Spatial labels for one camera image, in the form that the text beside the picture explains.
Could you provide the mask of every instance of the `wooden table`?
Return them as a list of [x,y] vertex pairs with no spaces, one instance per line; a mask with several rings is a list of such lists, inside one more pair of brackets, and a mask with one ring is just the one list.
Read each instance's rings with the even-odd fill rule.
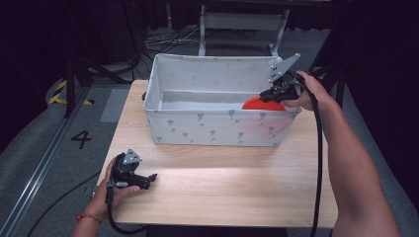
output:
[[[125,199],[114,211],[125,223],[217,226],[310,227],[316,176],[314,114],[303,111],[279,147],[155,144],[142,94],[147,81],[134,81],[109,149],[109,162],[132,148],[143,161],[135,173],[157,180],[148,191]],[[319,227],[333,227],[337,207],[324,168]]]

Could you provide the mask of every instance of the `human hand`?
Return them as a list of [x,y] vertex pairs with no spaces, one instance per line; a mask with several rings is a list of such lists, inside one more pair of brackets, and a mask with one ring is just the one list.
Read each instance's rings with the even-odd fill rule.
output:
[[[305,85],[307,86],[308,90],[314,94],[318,101],[319,110],[325,111],[330,103],[335,103],[333,98],[327,93],[324,87],[312,76],[308,75],[303,71],[297,71],[302,78],[305,80]],[[296,100],[285,100],[282,101],[281,104],[285,107],[303,107],[306,110],[313,110],[311,99],[308,96],[306,91],[302,92],[301,95]]]
[[[89,204],[86,206],[84,213],[98,216],[101,219],[107,218],[108,206],[105,204],[106,192],[107,192],[107,182],[111,177],[111,170],[114,165],[115,158],[109,163],[106,176],[104,180],[98,186],[95,195]],[[114,200],[113,207],[117,206],[122,199],[132,196],[133,194],[138,193],[140,188],[138,186],[126,187],[123,189],[114,188]]]

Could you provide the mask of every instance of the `bracelet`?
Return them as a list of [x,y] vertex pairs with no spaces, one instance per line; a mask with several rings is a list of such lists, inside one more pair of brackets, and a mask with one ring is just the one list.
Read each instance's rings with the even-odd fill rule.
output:
[[81,214],[81,215],[76,215],[76,221],[78,222],[79,220],[81,220],[84,217],[90,217],[93,218],[97,221],[99,221],[99,224],[102,223],[102,219],[96,215],[92,215],[92,214]]

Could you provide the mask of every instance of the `hazard tape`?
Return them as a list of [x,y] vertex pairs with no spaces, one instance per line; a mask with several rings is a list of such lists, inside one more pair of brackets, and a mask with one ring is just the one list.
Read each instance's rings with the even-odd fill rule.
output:
[[[67,104],[66,99],[59,98],[59,94],[61,94],[62,90],[64,89],[66,85],[67,85],[67,81],[65,79],[62,79],[61,82],[56,87],[51,99],[49,99],[49,102],[48,102],[49,104],[63,104],[63,105]],[[94,104],[95,104],[95,100],[85,100],[83,102],[83,105],[85,106],[92,106]]]

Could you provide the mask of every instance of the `orange disc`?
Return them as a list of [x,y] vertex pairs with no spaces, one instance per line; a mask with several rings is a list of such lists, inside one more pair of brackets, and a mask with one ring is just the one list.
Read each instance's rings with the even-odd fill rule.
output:
[[244,103],[243,110],[286,111],[280,103],[275,101],[263,102],[260,97],[254,97]]

